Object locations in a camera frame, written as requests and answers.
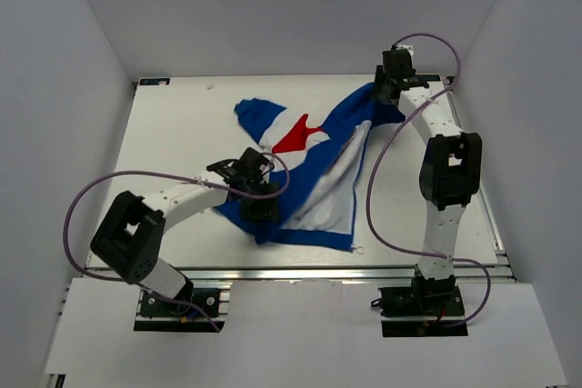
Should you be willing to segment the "blue white red jacket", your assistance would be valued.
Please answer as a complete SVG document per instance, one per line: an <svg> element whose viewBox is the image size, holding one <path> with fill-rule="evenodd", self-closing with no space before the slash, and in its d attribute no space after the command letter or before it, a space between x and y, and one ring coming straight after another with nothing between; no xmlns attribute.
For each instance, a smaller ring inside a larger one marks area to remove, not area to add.
<svg viewBox="0 0 582 388"><path fill-rule="evenodd" d="M372 99L363 85L314 124L307 113L265 99L244 99L234 108L242 129L263 150L278 156L269 179L286 190L277 197L276 221L242 218L242 205L230 201L216 211L257 244L298 244L350 252L354 248L356 182L370 131L400 124L394 106Z"/></svg>

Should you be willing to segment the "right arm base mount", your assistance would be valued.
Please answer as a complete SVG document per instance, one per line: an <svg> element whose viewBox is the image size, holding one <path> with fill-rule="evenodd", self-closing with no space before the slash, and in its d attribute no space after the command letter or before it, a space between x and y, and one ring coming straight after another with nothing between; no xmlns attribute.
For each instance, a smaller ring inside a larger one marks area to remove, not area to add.
<svg viewBox="0 0 582 388"><path fill-rule="evenodd" d="M465 307L456 277L426 279L417 274L408 286L379 290L370 307L381 316L385 338L465 337Z"/></svg>

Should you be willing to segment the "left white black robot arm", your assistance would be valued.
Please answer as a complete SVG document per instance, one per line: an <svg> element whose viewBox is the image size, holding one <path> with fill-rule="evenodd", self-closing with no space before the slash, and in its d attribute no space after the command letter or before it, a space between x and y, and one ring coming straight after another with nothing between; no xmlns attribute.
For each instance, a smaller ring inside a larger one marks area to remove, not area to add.
<svg viewBox="0 0 582 388"><path fill-rule="evenodd" d="M192 303L192 282L160 258L167 231L196 214L237 203L248 220L275 221L277 197L290 183L289 170L276 155L247 148L237 159L210 164L195 177L139 171L177 182L146 195L124 191L105 213L91 251L125 283L156 294L173 314Z"/></svg>

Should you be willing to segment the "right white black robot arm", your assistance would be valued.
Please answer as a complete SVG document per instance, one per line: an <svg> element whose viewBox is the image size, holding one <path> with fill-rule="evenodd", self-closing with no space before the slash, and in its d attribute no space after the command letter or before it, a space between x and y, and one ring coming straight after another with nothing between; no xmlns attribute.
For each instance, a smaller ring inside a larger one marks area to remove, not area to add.
<svg viewBox="0 0 582 388"><path fill-rule="evenodd" d="M418 312L430 314L450 300L455 289L452 258L461 218L479 189L482 139L464 132L441 109L427 80L416 73L408 47L392 45L383 53L373 99L403 114L426 147L419 171L426 201L425 237L410 301Z"/></svg>

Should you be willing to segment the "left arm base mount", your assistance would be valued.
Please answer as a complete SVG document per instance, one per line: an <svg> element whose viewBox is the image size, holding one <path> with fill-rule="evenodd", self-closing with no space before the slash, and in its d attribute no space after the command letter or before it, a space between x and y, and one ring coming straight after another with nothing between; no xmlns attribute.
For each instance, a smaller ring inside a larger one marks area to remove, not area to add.
<svg viewBox="0 0 582 388"><path fill-rule="evenodd" d="M225 325L230 291L225 285L195 286L180 300L170 303L142 291L136 308L134 331L149 333L219 333Z"/></svg>

